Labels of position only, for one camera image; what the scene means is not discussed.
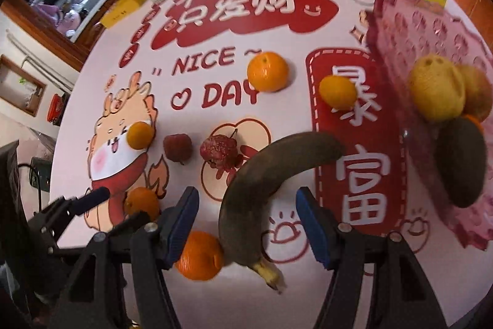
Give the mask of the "stemmed orange tangerine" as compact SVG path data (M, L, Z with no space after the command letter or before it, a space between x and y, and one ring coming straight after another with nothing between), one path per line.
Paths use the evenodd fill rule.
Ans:
M124 201L126 216L132 216L139 212L147 213L151 220L156 220L161 214L157 195L145 187L134 188L127 194Z

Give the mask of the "blackened banana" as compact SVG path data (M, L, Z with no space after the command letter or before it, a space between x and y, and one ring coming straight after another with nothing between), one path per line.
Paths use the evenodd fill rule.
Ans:
M280 271L262 254L264 205L291 177L332 164L344 145L329 132L302 132L281 138L249 159L223 196L218 218L222 248L229 261L245 266L279 290Z

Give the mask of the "dark avocado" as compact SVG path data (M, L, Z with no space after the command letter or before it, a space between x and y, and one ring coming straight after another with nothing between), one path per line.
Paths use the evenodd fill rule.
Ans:
M461 209L474 204L484 187L487 164L478 126L466 117L447 122L439 130L434 158L451 204Z

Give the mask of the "red yellow apple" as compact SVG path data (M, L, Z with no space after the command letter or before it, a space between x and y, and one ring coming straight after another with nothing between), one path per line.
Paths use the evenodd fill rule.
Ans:
M475 66L464 64L458 67L464 80L466 102L464 113L478 121L485 121L492 110L492 86L486 74Z

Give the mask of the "dark red lychee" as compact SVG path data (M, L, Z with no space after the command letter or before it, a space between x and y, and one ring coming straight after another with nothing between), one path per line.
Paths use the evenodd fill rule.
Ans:
M187 162L193 154L193 145L188 134L165 136L163 147L166 158L180 164Z

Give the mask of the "red bucket on floor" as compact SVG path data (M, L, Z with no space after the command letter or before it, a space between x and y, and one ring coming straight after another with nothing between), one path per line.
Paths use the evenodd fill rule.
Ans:
M60 126L63 118L64 111L66 110L69 100L69 95L64 93L63 95L55 94L51 99L48 107L48 113L46 120L54 126Z

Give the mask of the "small tangerine near pear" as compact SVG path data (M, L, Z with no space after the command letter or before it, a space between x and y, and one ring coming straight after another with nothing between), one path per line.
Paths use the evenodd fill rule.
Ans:
M155 129L147 122L133 123L127 133L127 143L133 150L146 150L152 144L155 137Z

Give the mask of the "red lychee with stem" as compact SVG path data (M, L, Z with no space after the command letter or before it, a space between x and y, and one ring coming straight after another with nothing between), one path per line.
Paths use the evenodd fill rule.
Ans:
M231 171L239 168L243 156L238 151L236 141L237 129L230 135L212 134L206 138L200 147L200 155L211 168Z

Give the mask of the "small yellow-orange tangerine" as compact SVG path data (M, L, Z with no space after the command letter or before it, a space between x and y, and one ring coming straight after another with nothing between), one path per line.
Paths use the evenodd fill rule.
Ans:
M318 85L318 94L328 106L336 110L350 110L358 100L355 84L338 75L324 77Z

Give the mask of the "printed cartoon table cover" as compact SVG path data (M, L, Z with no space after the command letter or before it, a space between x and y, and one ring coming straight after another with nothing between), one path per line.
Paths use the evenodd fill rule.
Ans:
M446 322L453 324L492 284L492 244L463 247L439 217L414 167L398 120L387 68L366 45L375 0L167 0L149 3L106 30L75 84L57 138L51 195L108 186L107 202L77 217L60 238L83 246L122 221L127 190L145 186L163 207L193 185L201 196L195 227L216 233L233 171L199 154L184 164L165 157L163 141L188 134L195 147L237 129L244 161L289 134L329 130L348 153L337 164L285 182L265 207L263 256L283 273L282 294L251 270L230 264L208 282L170 270L165 279L185 328L310 328L330 281L316 262L295 207L308 186L320 205L372 235L398 230L416 253ZM282 56L287 87L258 92L247 66L260 53ZM318 85L328 75L358 90L350 110L328 106ZM146 150L127 143L129 127L155 129Z

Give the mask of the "large orange tangerine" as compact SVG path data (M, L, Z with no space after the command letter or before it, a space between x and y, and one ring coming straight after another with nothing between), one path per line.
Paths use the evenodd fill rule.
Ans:
M255 56L246 69L247 80L258 92L274 93L288 86L290 69L277 53L265 52Z

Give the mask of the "flat yellow box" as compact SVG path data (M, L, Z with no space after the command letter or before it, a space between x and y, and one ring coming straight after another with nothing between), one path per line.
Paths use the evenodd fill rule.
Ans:
M147 0L118 0L100 19L105 28L111 28L131 13L141 8Z

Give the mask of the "pink plastic fruit bowl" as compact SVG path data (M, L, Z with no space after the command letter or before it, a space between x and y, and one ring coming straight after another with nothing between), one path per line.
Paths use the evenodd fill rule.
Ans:
M492 53L425 0L375 0L367 44L398 97L409 155L463 247L492 244Z

